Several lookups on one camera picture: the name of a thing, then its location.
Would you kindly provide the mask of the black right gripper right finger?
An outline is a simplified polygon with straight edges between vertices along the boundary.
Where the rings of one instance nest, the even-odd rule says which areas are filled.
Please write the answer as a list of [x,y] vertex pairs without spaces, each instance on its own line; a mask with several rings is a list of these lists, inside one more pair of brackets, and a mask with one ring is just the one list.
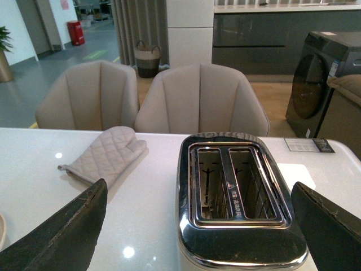
[[318,270],[360,270],[360,219],[301,182],[292,206]]

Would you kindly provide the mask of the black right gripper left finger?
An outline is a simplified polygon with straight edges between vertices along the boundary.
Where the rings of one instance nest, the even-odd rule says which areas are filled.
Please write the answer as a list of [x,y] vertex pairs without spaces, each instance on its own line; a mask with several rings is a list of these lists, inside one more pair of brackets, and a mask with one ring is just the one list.
[[102,229],[108,188],[99,179],[1,252],[1,270],[87,270]]

